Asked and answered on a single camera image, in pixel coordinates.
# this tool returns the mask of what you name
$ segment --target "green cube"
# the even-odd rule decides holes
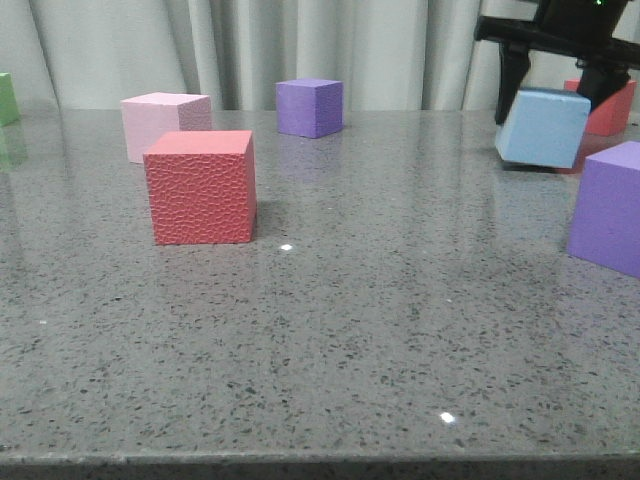
[[[0,127],[20,118],[11,75],[0,73]]]

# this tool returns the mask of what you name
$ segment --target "purple cube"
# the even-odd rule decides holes
[[[342,130],[343,84],[300,78],[276,84],[278,131],[318,138]]]
[[[587,157],[568,252],[640,278],[640,142]]]

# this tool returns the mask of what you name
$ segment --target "red cube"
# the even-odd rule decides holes
[[[567,80],[564,82],[564,89],[575,92],[579,84],[580,80]],[[622,90],[611,95],[591,112],[585,131],[605,137],[624,132],[629,121],[636,84],[635,80],[629,80]]]
[[[168,132],[145,153],[144,166],[158,245],[251,241],[252,132]]]

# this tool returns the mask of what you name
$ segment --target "gray granite countertop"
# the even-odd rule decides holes
[[[2,129],[0,465],[638,458],[640,282],[565,253],[579,174],[504,168],[490,112],[214,128],[255,132],[249,244],[154,245],[117,111]]]

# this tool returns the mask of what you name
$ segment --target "speckled stone surface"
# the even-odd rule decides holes
[[[218,114],[255,240],[164,247],[118,111],[23,113],[3,480],[637,478],[640,281],[565,253],[579,176],[505,169],[491,112]]]

